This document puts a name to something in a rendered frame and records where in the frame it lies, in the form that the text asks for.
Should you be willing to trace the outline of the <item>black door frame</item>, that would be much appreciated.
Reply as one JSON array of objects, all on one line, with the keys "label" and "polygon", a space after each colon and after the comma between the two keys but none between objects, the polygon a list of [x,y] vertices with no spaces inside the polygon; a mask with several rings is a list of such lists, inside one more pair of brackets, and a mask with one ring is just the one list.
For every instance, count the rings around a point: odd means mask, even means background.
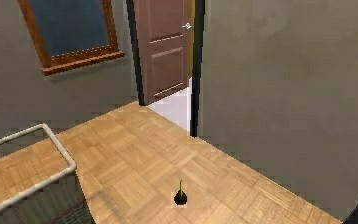
[{"label": "black door frame", "polygon": [[192,35],[190,43],[190,74],[188,87],[172,95],[164,97],[152,104],[146,105],[144,102],[144,91],[141,77],[141,66],[139,57],[139,47],[137,39],[134,0],[126,0],[128,19],[130,22],[131,46],[133,65],[136,76],[137,99],[141,106],[154,108],[163,104],[166,106],[168,114],[185,112],[186,116],[176,119],[174,122],[183,126],[192,137],[198,135],[199,109],[200,109],[200,79],[203,48],[204,14],[205,0],[192,0]]}]

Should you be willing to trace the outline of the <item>brown panelled room door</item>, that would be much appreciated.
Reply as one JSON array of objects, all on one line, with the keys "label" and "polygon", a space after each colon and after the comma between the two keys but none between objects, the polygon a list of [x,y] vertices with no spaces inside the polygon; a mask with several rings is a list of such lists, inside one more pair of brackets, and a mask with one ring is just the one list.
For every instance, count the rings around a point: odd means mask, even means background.
[{"label": "brown panelled room door", "polygon": [[146,105],[188,87],[192,0],[134,0]]}]

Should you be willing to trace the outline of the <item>brown framed window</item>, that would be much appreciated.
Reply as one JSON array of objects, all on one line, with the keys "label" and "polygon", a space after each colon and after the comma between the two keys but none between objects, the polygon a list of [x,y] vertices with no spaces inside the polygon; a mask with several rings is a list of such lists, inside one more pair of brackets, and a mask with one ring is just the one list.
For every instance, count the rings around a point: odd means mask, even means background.
[{"label": "brown framed window", "polygon": [[111,0],[17,0],[44,75],[124,56]]}]

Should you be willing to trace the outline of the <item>white rimmed laundry basket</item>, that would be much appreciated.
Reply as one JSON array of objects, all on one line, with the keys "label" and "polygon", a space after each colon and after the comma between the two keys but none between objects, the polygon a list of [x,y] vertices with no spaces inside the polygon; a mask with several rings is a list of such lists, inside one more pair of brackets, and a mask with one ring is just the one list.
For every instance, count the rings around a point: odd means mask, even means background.
[{"label": "white rimmed laundry basket", "polygon": [[95,224],[77,164],[47,124],[0,139],[0,145],[41,130],[45,139],[0,151],[0,224]]}]

